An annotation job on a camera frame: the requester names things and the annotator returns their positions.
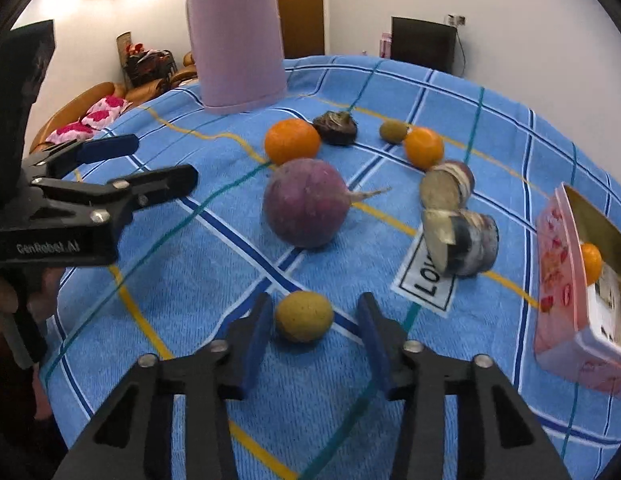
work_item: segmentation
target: round purple vegetable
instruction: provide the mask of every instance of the round purple vegetable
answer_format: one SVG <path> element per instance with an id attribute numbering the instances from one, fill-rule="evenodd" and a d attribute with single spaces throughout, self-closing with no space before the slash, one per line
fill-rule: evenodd
<path id="1" fill-rule="evenodd" d="M 353 202 L 384 191 L 353 192 L 329 163 L 296 158 L 271 175 L 262 207 L 277 236 L 296 247 L 311 249 L 332 240 Z"/>

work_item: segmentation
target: pink pitcher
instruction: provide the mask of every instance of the pink pitcher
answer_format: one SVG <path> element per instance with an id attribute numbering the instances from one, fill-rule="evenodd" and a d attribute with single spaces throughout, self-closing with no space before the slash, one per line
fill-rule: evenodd
<path id="1" fill-rule="evenodd" d="M 286 93 L 277 0 L 187 0 L 204 108 L 233 114 Z"/>

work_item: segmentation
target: orange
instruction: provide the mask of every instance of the orange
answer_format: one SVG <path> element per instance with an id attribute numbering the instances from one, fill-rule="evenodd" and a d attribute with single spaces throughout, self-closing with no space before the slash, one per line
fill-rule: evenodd
<path id="1" fill-rule="evenodd" d="M 444 158 L 444 141 L 429 128 L 411 128 L 404 139 L 406 156 L 413 166 L 428 171 Z"/>
<path id="2" fill-rule="evenodd" d="M 320 144 L 317 130 L 303 119 L 279 121 L 264 138 L 266 154 L 278 166 L 294 158 L 315 158 Z"/>
<path id="3" fill-rule="evenodd" d="M 582 244 L 582 259 L 587 273 L 587 286 L 593 285 L 602 273 L 602 255 L 595 245 L 586 243 Z"/>

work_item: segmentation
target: wooden door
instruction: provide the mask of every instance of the wooden door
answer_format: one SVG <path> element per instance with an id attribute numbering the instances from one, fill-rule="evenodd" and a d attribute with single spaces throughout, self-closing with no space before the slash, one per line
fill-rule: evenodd
<path id="1" fill-rule="evenodd" d="M 277 0 L 287 59 L 324 54 L 324 0 Z"/>

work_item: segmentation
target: pink and white pillow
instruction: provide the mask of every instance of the pink and white pillow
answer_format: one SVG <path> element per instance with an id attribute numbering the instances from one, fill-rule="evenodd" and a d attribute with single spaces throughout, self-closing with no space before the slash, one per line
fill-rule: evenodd
<path id="1" fill-rule="evenodd" d="M 61 144 L 73 139 L 92 139 L 99 130 L 113 124 L 129 106 L 130 102 L 121 97 L 113 95 L 104 97 L 88 109 L 86 117 L 81 121 L 55 130 L 47 137 L 46 142 Z"/>

